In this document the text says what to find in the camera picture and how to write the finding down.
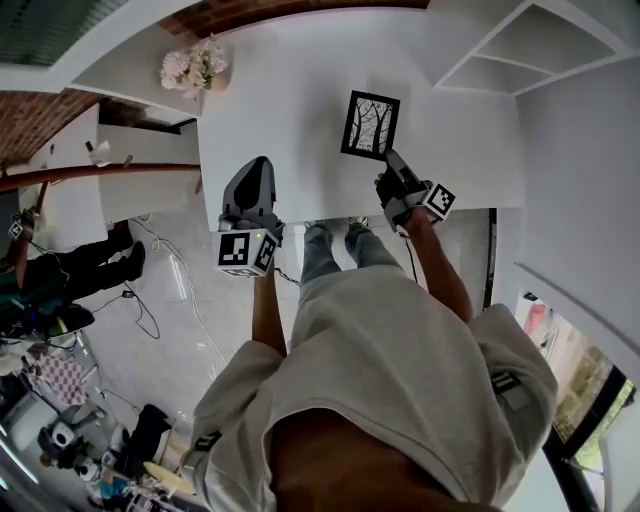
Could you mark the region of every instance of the tiled floor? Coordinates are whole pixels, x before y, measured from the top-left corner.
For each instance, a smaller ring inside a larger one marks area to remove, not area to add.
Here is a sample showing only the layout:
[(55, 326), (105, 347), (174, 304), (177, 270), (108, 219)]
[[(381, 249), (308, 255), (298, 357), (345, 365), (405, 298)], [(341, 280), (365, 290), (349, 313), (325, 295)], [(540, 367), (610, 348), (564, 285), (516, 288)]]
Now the tiled floor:
[[(134, 238), (147, 249), (145, 272), (132, 286), (155, 316), (161, 337), (155, 340), (134, 323), (139, 308), (133, 299), (119, 299), (96, 313), (96, 322), (86, 330), (101, 373), (114, 391), (136, 405), (153, 403), (176, 419), (176, 427), (185, 434), (190, 429), (193, 409), (213, 377), (219, 371), (208, 339), (194, 317), (188, 279), (180, 264), (163, 247), (153, 251), (154, 237), (131, 224)], [(154, 213), (144, 223), (159, 237), (169, 240), (189, 267), (195, 295), (205, 325), (225, 361), (228, 361), (251, 333), (251, 280), (225, 276), (214, 270), (211, 233), (202, 195), (178, 210)], [(371, 222), (373, 231), (411, 275), (404, 241), (395, 235), (382, 216)], [(302, 264), (302, 226), (287, 226), (276, 264), (294, 279), (300, 277)], [(342, 268), (352, 268), (343, 236), (346, 224), (335, 236), (334, 254)], [(443, 247), (453, 266), (461, 273), (476, 310), (482, 304), (486, 278), (488, 212), (453, 212), (438, 228)], [(296, 314), (298, 288), (277, 277), (280, 314), (285, 333), (291, 332)], [(122, 287), (95, 294), (82, 304), (95, 310), (121, 294)], [(153, 331), (148, 317), (143, 325)], [(116, 398), (110, 403), (115, 406)]]

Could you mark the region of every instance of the pink flowers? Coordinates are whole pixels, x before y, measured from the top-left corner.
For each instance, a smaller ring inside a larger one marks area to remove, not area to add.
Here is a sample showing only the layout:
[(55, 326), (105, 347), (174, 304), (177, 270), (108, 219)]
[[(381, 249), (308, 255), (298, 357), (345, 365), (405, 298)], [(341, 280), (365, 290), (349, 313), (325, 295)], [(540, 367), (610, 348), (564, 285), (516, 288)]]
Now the pink flowers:
[(211, 89), (215, 76), (228, 66), (224, 49), (211, 34), (191, 48), (167, 53), (160, 82), (166, 89), (185, 91), (185, 98), (194, 98), (201, 89)]

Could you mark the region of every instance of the brick wall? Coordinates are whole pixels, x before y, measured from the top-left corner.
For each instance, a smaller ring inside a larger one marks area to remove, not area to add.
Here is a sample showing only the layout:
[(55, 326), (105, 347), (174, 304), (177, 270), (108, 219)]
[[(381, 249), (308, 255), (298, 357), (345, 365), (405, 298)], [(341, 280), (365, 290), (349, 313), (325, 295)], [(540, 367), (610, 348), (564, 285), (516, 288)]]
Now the brick wall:
[(25, 163), (51, 137), (102, 96), (65, 89), (60, 94), (0, 92), (0, 163)]
[(146, 105), (92, 92), (0, 92), (0, 164), (26, 163), (45, 142), (100, 103), (102, 124), (139, 126)]
[(204, 0), (160, 22), (174, 35), (206, 37), (258, 21), (337, 7), (416, 7), (429, 0)]

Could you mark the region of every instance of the white t-shirt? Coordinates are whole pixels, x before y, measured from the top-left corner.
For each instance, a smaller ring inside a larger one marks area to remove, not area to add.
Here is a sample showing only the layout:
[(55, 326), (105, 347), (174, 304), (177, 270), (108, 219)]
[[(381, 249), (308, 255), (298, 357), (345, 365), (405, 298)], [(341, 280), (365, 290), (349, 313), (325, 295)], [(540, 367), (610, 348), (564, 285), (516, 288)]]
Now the white t-shirt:
[(545, 440), (557, 383), (504, 306), (470, 325), (374, 266), (301, 291), (286, 358), (248, 341), (195, 410), (183, 472), (215, 511), (275, 511), (270, 433), (331, 409), (393, 446), (460, 501), (502, 506)]

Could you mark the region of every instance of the shoe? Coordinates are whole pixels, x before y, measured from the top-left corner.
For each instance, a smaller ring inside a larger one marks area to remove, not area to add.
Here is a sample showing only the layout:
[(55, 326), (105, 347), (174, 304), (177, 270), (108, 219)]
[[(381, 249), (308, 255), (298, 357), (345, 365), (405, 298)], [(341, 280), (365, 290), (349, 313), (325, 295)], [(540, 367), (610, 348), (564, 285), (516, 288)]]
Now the shoe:
[(114, 244), (117, 252), (126, 251), (133, 245), (133, 237), (129, 231), (129, 222), (123, 220), (116, 222), (113, 228), (109, 230), (109, 241)]
[(142, 242), (136, 242), (133, 244), (131, 255), (127, 258), (127, 281), (135, 281), (142, 275), (142, 269), (144, 267), (144, 260), (146, 257), (147, 253), (144, 250)]
[(349, 229), (356, 229), (359, 227), (369, 227), (369, 217), (349, 217)]
[(308, 220), (304, 223), (304, 227), (309, 229), (313, 226), (318, 226), (319, 228), (327, 229), (327, 223), (323, 220)]

